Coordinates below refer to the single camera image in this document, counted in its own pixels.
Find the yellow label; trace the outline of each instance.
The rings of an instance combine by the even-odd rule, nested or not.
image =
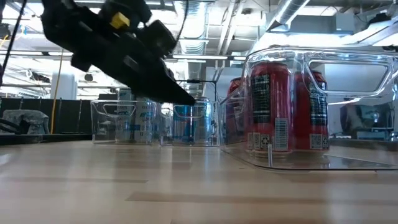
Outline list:
[[[120,29],[123,26],[129,27],[130,20],[126,16],[118,12],[112,17],[111,25],[116,29]]]

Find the red soda can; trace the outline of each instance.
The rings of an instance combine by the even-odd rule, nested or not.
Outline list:
[[[234,78],[231,80],[231,84],[228,88],[228,95],[235,91],[237,88],[241,86],[241,77]]]
[[[253,66],[246,80],[245,134],[247,150],[266,156],[292,152],[290,72],[286,65],[262,62]]]
[[[322,74],[312,71],[317,85],[326,90]],[[320,152],[329,150],[328,104],[326,97],[315,88],[309,74],[294,75],[293,129],[295,151]]]

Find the white ceiling beam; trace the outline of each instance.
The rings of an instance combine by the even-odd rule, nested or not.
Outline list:
[[[221,52],[221,48],[223,47],[224,39],[226,37],[226,33],[229,29],[229,24],[231,23],[232,15],[234,12],[235,2],[230,1],[228,6],[228,13],[226,15],[226,19],[223,23],[223,28],[221,30],[220,40],[218,41],[216,55],[219,55]]]
[[[238,5],[238,9],[236,10],[235,17],[231,21],[231,26],[229,28],[229,34],[228,34],[228,37],[226,39],[225,46],[224,46],[223,53],[222,53],[223,55],[226,54],[227,51],[228,51],[228,48],[229,48],[229,45],[231,44],[233,35],[235,34],[236,23],[237,23],[238,18],[241,15],[242,10],[243,10],[244,3],[243,2],[239,2],[238,4],[239,5]]]

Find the black robotic arm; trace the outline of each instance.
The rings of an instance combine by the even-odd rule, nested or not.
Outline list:
[[[73,0],[42,3],[44,34],[73,52],[72,66],[87,72],[94,65],[137,96],[158,102],[195,103],[165,66],[165,56],[177,45],[170,31],[160,21],[138,28],[152,15],[144,0],[106,0],[98,14]]]

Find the barcode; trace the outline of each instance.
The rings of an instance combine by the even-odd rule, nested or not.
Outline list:
[[[260,133],[253,133],[254,150],[260,150],[261,147],[261,137]]]
[[[310,149],[322,149],[322,135],[310,134]]]
[[[322,146],[323,146],[323,149],[329,148],[329,136],[323,135]]]
[[[253,133],[248,133],[248,150],[253,150]]]
[[[275,118],[275,151],[286,151],[288,147],[287,118]]]

